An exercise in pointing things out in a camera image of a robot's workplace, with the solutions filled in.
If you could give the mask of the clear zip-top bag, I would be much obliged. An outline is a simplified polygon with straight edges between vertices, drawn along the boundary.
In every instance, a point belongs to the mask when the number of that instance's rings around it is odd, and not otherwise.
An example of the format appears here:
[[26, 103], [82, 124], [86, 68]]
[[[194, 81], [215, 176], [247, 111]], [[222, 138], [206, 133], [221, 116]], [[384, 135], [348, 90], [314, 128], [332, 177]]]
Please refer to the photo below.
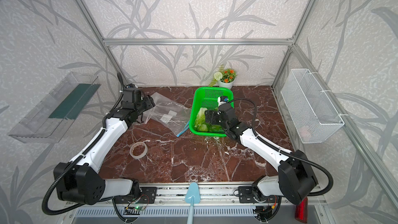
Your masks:
[[170, 129], [177, 137], [180, 137], [188, 130], [190, 108], [176, 103], [157, 92], [151, 97], [155, 107], [144, 112], [144, 123], [147, 123], [149, 119], [155, 120]]

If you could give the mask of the chinese cabbage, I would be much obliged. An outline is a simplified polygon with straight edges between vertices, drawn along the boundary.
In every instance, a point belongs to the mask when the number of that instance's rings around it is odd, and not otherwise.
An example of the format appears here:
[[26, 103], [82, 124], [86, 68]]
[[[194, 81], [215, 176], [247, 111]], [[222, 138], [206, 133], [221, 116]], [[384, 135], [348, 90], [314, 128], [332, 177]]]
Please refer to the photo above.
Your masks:
[[203, 123], [197, 127], [198, 132], [206, 132], [206, 133], [224, 133], [222, 126], [213, 125], [209, 123]]
[[199, 125], [201, 125], [203, 123], [206, 123], [206, 121], [205, 121], [205, 112], [206, 111], [207, 111], [207, 108], [205, 108], [205, 107], [201, 107], [200, 108], [200, 110], [199, 110], [199, 112], [198, 112], [198, 114], [196, 116], [195, 122], [194, 122], [195, 130], [197, 130], [197, 127]]

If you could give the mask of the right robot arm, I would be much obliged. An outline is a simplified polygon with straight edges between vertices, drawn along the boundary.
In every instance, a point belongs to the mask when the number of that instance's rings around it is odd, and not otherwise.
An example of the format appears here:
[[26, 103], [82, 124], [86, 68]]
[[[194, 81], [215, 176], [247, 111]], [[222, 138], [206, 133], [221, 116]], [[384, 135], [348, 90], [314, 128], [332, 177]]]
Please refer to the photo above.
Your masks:
[[206, 123], [221, 126], [229, 139], [253, 150], [277, 171], [276, 176], [263, 176], [252, 183], [256, 201], [279, 196], [299, 205], [306, 197], [322, 196], [333, 188], [333, 176], [326, 168], [308, 160], [300, 150], [291, 151], [266, 139], [254, 124], [240, 121], [227, 97], [220, 97], [218, 108], [206, 110], [204, 116]]

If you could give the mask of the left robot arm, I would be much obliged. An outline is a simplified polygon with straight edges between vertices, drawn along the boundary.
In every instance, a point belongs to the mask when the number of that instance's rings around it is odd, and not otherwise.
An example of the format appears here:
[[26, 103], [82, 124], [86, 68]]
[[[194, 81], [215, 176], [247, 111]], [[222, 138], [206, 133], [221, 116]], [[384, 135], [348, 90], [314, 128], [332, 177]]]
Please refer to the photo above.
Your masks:
[[142, 191], [136, 179], [103, 179], [99, 171], [110, 149], [134, 123], [143, 123], [144, 112], [154, 108], [153, 98], [134, 84], [125, 85], [117, 74], [121, 91], [113, 108], [102, 119], [102, 127], [86, 147], [67, 163], [53, 171], [55, 181], [42, 200], [44, 214], [55, 216], [83, 205], [128, 196], [134, 200]]

